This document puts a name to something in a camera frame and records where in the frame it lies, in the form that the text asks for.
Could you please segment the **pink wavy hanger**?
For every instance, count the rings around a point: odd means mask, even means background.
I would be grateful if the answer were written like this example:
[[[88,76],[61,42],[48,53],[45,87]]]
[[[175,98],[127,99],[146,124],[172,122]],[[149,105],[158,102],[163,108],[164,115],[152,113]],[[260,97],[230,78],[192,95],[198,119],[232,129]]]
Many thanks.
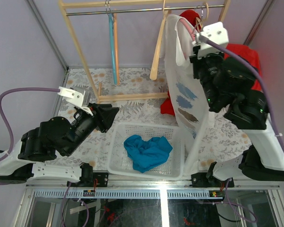
[[[195,29],[194,26],[192,26],[185,18],[181,17],[179,20],[183,26],[187,29],[189,35],[192,38],[192,41],[195,41],[195,35],[198,33]]]

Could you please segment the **white t shirt blue print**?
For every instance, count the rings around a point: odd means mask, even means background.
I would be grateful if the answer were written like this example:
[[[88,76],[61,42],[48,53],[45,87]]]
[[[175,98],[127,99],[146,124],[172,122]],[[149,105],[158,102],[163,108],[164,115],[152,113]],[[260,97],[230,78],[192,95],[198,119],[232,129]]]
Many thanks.
[[[199,80],[193,77],[193,65],[189,57],[193,53],[193,41],[187,29],[179,21],[180,16],[167,16],[163,31],[161,56],[164,59],[170,99],[180,134],[184,138],[188,156],[184,175],[199,171],[199,149],[208,126],[208,104]]]

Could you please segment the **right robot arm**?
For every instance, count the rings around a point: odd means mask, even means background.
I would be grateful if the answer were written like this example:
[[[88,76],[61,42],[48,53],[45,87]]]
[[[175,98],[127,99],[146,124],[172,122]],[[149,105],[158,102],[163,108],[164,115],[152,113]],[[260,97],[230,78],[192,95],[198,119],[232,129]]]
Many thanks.
[[[245,59],[223,53],[190,57],[194,78],[203,87],[209,110],[218,113],[245,132],[250,147],[224,162],[211,163],[207,173],[194,174],[196,186],[219,186],[229,179],[245,176],[256,181],[284,182],[284,148],[274,132],[272,111],[262,91],[254,90],[257,70]]]

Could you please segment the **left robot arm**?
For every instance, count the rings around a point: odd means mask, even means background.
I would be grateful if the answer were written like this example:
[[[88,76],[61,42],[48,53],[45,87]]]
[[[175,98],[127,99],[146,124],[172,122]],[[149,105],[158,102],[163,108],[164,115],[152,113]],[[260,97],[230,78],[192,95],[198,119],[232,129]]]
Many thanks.
[[[69,157],[94,131],[106,133],[119,112],[111,104],[89,104],[87,113],[76,108],[73,122],[57,116],[25,133],[9,154],[0,150],[0,184],[21,184],[27,180],[63,180],[73,186],[92,186],[93,168],[88,163],[77,167],[53,166],[56,154]]]

